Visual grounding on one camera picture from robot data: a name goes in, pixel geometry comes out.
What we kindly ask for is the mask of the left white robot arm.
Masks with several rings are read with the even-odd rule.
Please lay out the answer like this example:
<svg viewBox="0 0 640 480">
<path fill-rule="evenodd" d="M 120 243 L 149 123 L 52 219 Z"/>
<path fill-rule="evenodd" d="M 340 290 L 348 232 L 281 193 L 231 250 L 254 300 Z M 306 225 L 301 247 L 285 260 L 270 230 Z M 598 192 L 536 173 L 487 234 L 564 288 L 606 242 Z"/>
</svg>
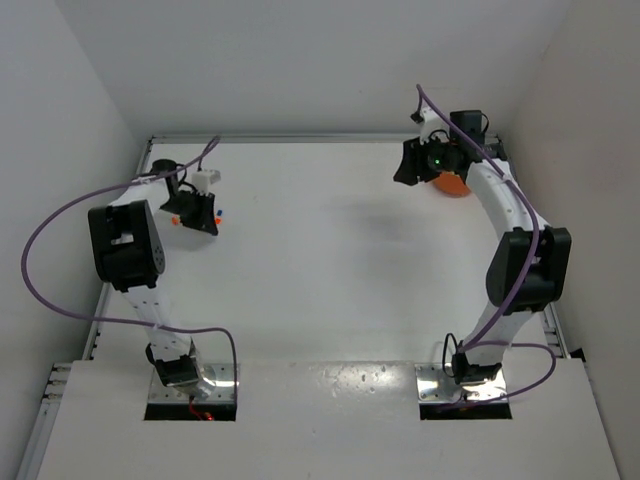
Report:
<svg viewBox="0 0 640 480">
<path fill-rule="evenodd" d="M 96 271 L 120 292 L 146 328 L 146 356 L 163 386 L 193 395 L 204 368 L 193 338 L 171 317 L 168 296 L 159 283 L 167 259 L 154 215 L 171 214 L 177 224 L 212 237 L 218 235 L 214 183 L 217 170 L 197 169 L 180 187 L 179 164 L 161 159 L 113 202 L 88 212 Z"/>
</svg>

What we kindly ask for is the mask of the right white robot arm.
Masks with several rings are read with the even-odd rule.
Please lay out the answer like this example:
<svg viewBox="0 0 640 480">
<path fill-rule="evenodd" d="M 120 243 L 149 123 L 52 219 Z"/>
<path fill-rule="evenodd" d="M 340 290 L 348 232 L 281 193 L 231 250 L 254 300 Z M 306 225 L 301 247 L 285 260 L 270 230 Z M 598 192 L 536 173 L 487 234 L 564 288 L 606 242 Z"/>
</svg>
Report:
<svg viewBox="0 0 640 480">
<path fill-rule="evenodd" d="M 501 146 L 486 144 L 487 124 L 479 110 L 451 113 L 447 129 L 403 142 L 393 177 L 415 186 L 453 175 L 477 197 L 498 238 L 485 277 L 487 305 L 445 370 L 459 385 L 494 379 L 521 328 L 561 297 L 572 245 L 566 228 L 536 212 Z"/>
</svg>

